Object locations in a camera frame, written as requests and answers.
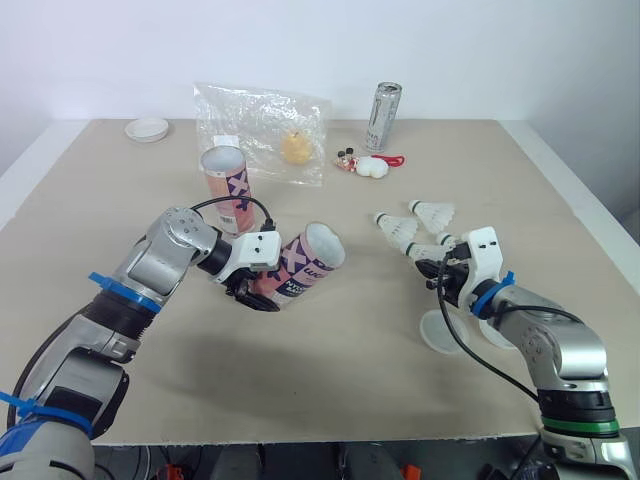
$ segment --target table edge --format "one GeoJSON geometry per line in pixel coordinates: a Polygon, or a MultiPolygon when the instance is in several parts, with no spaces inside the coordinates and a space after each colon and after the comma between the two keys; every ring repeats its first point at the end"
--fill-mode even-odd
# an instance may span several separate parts
{"type": "Polygon", "coordinates": [[[52,122],[0,176],[0,231],[89,122],[52,122]]]}
{"type": "Polygon", "coordinates": [[[526,121],[499,123],[640,295],[640,245],[526,121]]]}

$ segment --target plastic bag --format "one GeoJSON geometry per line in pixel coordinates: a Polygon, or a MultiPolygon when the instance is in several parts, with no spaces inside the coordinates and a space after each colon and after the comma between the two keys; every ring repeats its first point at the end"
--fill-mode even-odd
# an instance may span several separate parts
{"type": "Polygon", "coordinates": [[[208,83],[197,83],[194,95],[200,155],[214,135],[237,135],[250,178],[322,185],[329,100],[208,83]]]}

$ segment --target small keychain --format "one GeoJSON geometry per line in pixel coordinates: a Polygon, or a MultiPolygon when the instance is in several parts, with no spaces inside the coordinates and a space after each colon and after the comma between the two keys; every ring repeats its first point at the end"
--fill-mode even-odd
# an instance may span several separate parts
{"type": "Polygon", "coordinates": [[[405,163],[403,155],[356,157],[353,153],[351,147],[340,150],[335,164],[346,172],[355,172],[362,177],[382,178],[389,173],[389,167],[401,167],[405,163]]]}

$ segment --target robotic arm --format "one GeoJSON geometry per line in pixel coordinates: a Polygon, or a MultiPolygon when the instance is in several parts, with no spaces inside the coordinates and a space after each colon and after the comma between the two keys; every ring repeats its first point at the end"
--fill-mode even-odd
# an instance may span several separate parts
{"type": "Polygon", "coordinates": [[[427,288],[440,282],[444,300],[488,321],[527,363],[538,391],[544,449],[557,462],[549,478],[636,480],[596,333],[556,303],[516,286],[511,272],[498,280],[502,254],[492,227],[462,235],[442,261],[441,275],[440,261],[416,262],[427,288]]]}
{"type": "Polygon", "coordinates": [[[149,227],[111,277],[92,273],[102,291],[45,342],[16,385],[9,430],[0,438],[0,480],[93,478],[90,439],[113,423],[129,386],[122,368],[188,268],[198,266],[236,300],[276,311],[251,293],[255,273],[278,267],[281,238],[267,219],[263,230],[231,244],[197,211],[173,207],[149,227]]]}

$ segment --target table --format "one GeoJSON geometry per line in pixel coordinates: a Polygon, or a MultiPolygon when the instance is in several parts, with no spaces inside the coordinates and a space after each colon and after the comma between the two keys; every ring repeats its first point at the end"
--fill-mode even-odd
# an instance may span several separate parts
{"type": "MultiPolygon", "coordinates": [[[[125,121],[97,120],[0,231],[0,388],[10,390],[48,333],[98,291],[166,207],[208,196],[193,121],[156,144],[125,121]]],[[[328,152],[358,145],[363,122],[337,122],[328,152]]],[[[406,201],[452,201],[450,231],[496,228],[519,284],[582,317],[605,341],[623,426],[640,424],[640,300],[592,235],[494,121],[399,121],[388,149],[406,166],[375,181],[327,166],[321,188],[252,180],[283,239],[330,225],[344,266],[279,314],[250,311],[204,272],[185,279],[126,367],[131,388],[100,444],[471,438],[532,433],[538,409],[464,355],[428,349],[421,315],[433,292],[371,220],[406,201]]],[[[214,221],[213,211],[208,218],[214,221]]],[[[470,344],[530,385],[515,351],[467,320],[470,344]]]]}

